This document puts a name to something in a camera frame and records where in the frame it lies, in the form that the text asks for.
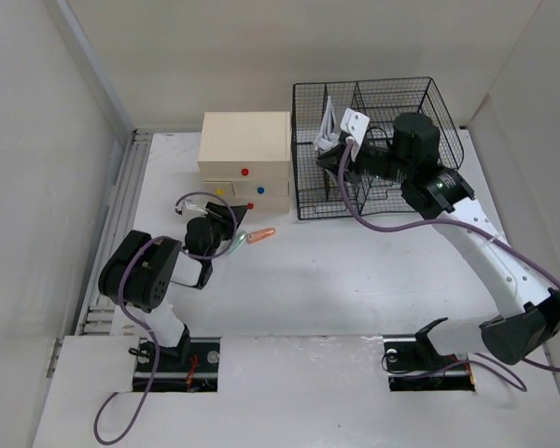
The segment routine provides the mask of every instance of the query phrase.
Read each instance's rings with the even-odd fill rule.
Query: white table
[[[460,135],[461,173],[499,227],[469,135]],[[182,238],[174,203],[200,187],[198,145],[197,133],[155,136],[136,229]],[[560,447],[554,379],[523,363],[513,369],[527,394],[480,369],[476,394],[389,392],[381,340],[372,335],[414,332],[444,315],[496,312],[472,270],[434,230],[384,235],[352,219],[298,221],[294,210],[247,214],[243,228],[270,226],[273,238],[215,261],[204,290],[169,288],[193,336],[222,336],[218,392],[152,394],[121,446]],[[112,333],[128,333],[126,323],[117,312]],[[95,445],[92,417],[107,392],[130,390],[133,366],[120,353],[134,343],[134,336],[67,340],[35,446]],[[545,362],[541,350],[531,357]],[[129,393],[110,404],[105,437],[119,434],[138,400]]]

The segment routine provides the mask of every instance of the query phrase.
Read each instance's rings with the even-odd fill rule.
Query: red wire
[[[454,355],[450,355],[450,356],[448,356],[448,357],[449,357],[452,361],[454,361],[454,362],[457,362],[457,361],[458,361],[458,359],[456,359],[456,357],[455,357]],[[467,373],[468,373],[469,375],[471,375],[471,373],[470,373],[470,365],[469,365],[468,363],[465,363],[465,370],[467,371]]]
[[[190,385],[193,382],[193,375],[197,370],[198,363],[199,363],[199,359],[197,358],[197,355],[193,355],[193,357],[190,360],[190,371],[189,373],[187,373],[187,377],[185,378],[185,381],[187,382],[187,392],[190,391]]]

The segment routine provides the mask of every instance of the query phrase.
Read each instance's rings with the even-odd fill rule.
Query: green object
[[[232,242],[231,248],[228,249],[228,255],[230,255],[236,248],[246,240],[246,231],[239,231]]]

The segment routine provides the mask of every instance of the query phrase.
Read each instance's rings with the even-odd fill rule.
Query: small screw
[[[218,353],[216,350],[212,350],[207,354],[207,362],[209,362],[210,364],[218,364],[219,361],[220,353]]]
[[[396,348],[388,348],[385,351],[385,358],[388,360],[388,362],[396,362],[399,360],[398,354],[399,352]]]

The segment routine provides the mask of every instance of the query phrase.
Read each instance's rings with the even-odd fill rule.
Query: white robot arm
[[[472,316],[449,321],[445,316],[420,330],[423,335],[418,339],[429,341],[429,350],[437,355],[489,352],[507,364],[517,363],[551,339],[560,330],[560,290],[549,287],[500,247],[508,243],[485,215],[472,188],[457,171],[440,164],[440,130],[432,120],[420,113],[401,114],[386,147],[366,140],[369,122],[360,112],[347,109],[341,123],[342,147],[319,157],[318,164],[337,173],[332,164],[343,159],[344,166],[346,156],[340,151],[345,151],[347,141],[353,142],[348,178],[375,175],[401,182],[403,199],[458,250],[499,311],[493,319]],[[448,225],[449,221],[468,226]]]

